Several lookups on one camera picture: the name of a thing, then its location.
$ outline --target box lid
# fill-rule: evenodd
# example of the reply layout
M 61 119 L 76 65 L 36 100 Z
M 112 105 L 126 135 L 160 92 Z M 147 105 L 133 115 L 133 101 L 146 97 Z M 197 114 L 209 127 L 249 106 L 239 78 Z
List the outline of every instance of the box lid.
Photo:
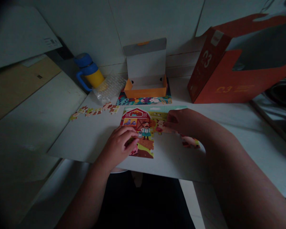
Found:
M 161 83 L 165 75 L 166 38 L 123 47 L 128 77 L 134 86 Z

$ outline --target white label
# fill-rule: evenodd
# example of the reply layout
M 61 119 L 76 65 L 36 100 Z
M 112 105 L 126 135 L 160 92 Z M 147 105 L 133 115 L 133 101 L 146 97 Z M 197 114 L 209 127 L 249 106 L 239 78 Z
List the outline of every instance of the white label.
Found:
M 217 46 L 218 43 L 220 42 L 220 39 L 222 38 L 222 36 L 223 36 L 223 32 L 216 30 L 212 39 L 211 39 L 211 44 L 214 46 Z
M 44 42 L 45 44 L 49 47 L 49 48 L 58 48 L 58 41 L 57 38 L 53 39 L 53 38 L 44 38 Z

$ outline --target plastic packaging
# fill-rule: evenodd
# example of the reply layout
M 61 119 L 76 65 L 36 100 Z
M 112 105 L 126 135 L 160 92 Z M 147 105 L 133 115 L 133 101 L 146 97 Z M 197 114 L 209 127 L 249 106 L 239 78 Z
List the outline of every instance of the plastic packaging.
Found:
M 110 73 L 105 80 L 93 90 L 98 100 L 104 105 L 125 87 L 126 80 L 121 76 Z

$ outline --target bottle handle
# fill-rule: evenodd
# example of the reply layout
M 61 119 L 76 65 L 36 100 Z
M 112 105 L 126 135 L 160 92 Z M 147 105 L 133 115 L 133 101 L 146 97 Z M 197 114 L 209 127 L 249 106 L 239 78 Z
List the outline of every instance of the bottle handle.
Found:
M 76 78 L 79 81 L 79 83 L 84 87 L 84 89 L 86 91 L 92 91 L 91 88 L 88 88 L 87 85 L 85 84 L 85 82 L 83 81 L 83 79 L 81 78 L 81 76 L 83 75 L 83 72 L 78 72 L 76 73 Z

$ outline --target person's right hand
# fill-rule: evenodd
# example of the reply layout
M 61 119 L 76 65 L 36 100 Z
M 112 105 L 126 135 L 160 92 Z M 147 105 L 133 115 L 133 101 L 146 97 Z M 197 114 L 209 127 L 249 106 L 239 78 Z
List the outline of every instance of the person's right hand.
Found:
M 191 109 L 170 110 L 164 126 L 169 127 L 180 134 L 199 138 L 205 133 L 204 126 L 213 123 L 212 120 Z

